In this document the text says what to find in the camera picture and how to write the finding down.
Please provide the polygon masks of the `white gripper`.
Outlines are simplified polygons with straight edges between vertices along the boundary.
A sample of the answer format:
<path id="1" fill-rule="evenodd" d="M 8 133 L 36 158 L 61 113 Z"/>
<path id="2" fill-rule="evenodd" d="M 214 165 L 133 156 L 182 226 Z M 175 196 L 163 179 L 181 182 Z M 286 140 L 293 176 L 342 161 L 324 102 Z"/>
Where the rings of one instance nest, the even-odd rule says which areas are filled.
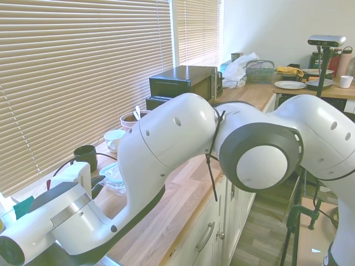
<path id="1" fill-rule="evenodd" d="M 80 184 L 87 194 L 96 198 L 103 189 L 101 182 L 105 176 L 97 176 L 91 179 L 90 164 L 87 162 L 76 162 L 68 166 L 62 173 L 50 180 L 50 187 L 54 188 L 62 182 L 76 182 Z"/>

